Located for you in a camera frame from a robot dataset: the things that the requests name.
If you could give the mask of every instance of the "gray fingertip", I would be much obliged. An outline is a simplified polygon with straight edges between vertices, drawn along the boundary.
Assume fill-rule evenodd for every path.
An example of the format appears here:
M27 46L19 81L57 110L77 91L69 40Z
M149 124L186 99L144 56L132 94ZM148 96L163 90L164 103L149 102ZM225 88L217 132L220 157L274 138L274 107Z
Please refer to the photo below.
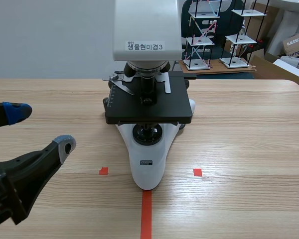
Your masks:
M66 158L75 149L76 141L70 135L61 135L56 137L53 142L59 144L59 158L61 164L64 164Z

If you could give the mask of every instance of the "table surface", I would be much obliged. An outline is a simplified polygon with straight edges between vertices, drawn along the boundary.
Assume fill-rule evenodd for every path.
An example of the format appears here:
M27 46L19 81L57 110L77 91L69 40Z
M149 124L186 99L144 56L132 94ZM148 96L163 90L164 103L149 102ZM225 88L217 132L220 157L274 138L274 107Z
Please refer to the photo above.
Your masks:
M77 140L29 218L0 225L0 239L140 238L142 191L119 132L105 123L108 93L100 80L0 79L0 102L33 107L28 120L0 128L0 161L61 134ZM197 80L188 93L196 112L152 192L152 238L299 239L299 86Z

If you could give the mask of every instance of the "white wall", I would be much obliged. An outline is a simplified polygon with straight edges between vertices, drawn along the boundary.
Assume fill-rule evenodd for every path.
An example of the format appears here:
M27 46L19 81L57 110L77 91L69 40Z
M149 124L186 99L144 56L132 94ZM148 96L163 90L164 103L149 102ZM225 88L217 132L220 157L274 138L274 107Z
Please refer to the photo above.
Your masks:
M0 78L101 78L112 60L114 0L0 0Z

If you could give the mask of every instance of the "red tape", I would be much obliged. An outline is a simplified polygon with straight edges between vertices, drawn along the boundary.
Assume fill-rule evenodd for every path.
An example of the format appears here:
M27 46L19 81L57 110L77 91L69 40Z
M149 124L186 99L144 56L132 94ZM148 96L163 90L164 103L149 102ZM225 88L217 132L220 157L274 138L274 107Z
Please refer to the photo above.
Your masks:
M202 177L203 173L200 168L194 168L194 176L195 177Z
M141 239L151 239L151 191L143 191Z
M99 175L108 175L109 174L109 168L103 168L99 171Z

